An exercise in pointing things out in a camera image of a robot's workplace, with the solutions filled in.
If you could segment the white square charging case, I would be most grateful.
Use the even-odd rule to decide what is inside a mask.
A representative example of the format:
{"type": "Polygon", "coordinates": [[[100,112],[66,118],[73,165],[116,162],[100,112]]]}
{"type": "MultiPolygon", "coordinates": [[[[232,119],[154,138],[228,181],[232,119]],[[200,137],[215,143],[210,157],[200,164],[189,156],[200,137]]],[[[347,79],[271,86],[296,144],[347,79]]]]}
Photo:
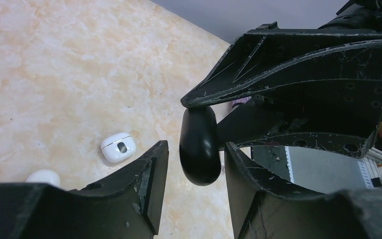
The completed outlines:
{"type": "Polygon", "coordinates": [[[131,157],[137,147],[130,134],[120,132],[104,139],[100,148],[108,162],[120,163],[131,157]]]}

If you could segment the white oval charging case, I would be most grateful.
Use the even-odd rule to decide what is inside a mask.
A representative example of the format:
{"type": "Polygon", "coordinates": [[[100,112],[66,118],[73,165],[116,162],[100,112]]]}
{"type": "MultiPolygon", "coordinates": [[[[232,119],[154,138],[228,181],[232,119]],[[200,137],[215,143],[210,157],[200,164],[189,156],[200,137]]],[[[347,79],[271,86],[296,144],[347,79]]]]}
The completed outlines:
{"type": "Polygon", "coordinates": [[[26,183],[47,183],[55,187],[60,187],[61,180],[59,175],[49,169],[41,169],[30,174],[25,180],[26,183]]]}

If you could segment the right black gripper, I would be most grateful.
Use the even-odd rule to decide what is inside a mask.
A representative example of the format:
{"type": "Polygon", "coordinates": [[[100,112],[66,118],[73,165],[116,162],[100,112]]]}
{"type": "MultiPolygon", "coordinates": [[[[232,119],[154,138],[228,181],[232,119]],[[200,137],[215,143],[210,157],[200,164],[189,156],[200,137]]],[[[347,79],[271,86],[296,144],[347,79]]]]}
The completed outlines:
{"type": "Polygon", "coordinates": [[[218,123],[219,150],[293,146],[363,157],[382,120],[382,32],[280,29],[241,35],[182,97],[186,108],[255,96],[218,123]]]}

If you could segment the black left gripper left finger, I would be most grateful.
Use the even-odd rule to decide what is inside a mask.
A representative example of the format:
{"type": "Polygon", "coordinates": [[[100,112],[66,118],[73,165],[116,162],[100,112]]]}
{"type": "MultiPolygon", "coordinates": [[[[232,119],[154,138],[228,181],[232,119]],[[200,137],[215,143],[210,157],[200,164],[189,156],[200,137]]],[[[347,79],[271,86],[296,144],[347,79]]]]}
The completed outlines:
{"type": "Polygon", "coordinates": [[[0,239],[152,239],[159,233],[169,158],[158,141],[81,190],[0,183],[0,239]]]}

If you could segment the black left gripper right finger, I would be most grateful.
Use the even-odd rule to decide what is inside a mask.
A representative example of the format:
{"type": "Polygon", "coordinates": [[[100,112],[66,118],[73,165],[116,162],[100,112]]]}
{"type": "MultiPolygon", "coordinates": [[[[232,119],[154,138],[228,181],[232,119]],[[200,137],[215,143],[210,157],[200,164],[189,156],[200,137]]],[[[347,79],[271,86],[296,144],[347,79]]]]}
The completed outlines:
{"type": "Polygon", "coordinates": [[[382,239],[382,189],[322,194],[281,178],[234,143],[224,150],[237,239],[382,239]]]}

